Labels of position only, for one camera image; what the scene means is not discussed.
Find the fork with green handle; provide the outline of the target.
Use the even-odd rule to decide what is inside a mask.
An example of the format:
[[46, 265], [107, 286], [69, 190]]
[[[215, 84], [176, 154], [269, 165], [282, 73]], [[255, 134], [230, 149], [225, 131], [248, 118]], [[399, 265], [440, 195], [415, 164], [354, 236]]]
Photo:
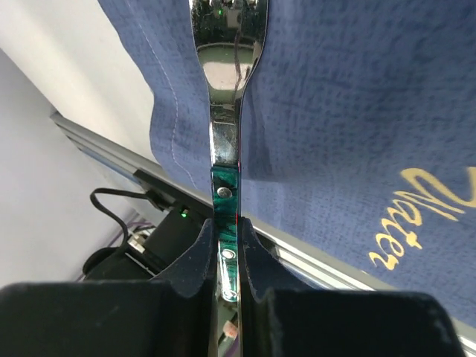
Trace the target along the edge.
[[242, 98], [263, 52], [267, 1], [191, 1], [197, 57], [209, 97], [213, 225], [218, 239], [221, 295], [239, 298]]

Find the blue cloth placemat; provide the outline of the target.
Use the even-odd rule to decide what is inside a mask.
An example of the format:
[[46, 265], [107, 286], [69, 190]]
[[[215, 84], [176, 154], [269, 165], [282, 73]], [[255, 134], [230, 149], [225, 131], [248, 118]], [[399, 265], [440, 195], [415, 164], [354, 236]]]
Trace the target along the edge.
[[475, 3], [271, 1], [242, 209], [475, 324]]

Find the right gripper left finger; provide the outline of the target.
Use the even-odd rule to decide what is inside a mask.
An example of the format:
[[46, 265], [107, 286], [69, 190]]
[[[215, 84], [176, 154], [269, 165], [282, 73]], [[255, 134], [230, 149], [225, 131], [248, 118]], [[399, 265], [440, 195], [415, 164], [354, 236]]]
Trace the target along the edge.
[[217, 240], [150, 280], [15, 283], [1, 290], [3, 356], [215, 356]]

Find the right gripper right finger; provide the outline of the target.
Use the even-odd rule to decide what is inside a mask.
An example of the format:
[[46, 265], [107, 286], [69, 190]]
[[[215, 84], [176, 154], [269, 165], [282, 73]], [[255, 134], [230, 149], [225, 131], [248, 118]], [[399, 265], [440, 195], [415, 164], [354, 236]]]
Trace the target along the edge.
[[238, 221], [242, 356], [463, 356], [444, 308], [417, 292], [315, 289]]

